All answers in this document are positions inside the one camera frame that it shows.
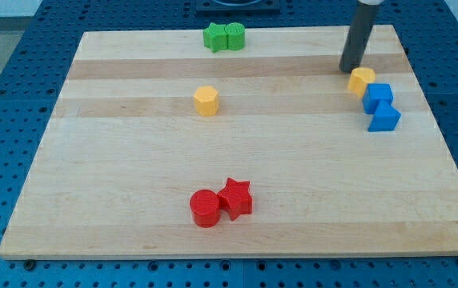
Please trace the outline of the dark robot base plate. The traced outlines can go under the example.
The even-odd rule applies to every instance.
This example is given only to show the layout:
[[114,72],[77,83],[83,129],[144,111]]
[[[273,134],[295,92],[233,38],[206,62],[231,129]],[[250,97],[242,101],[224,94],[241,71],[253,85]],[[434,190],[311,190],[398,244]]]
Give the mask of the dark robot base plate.
[[195,12],[246,13],[280,12],[280,0],[194,0]]

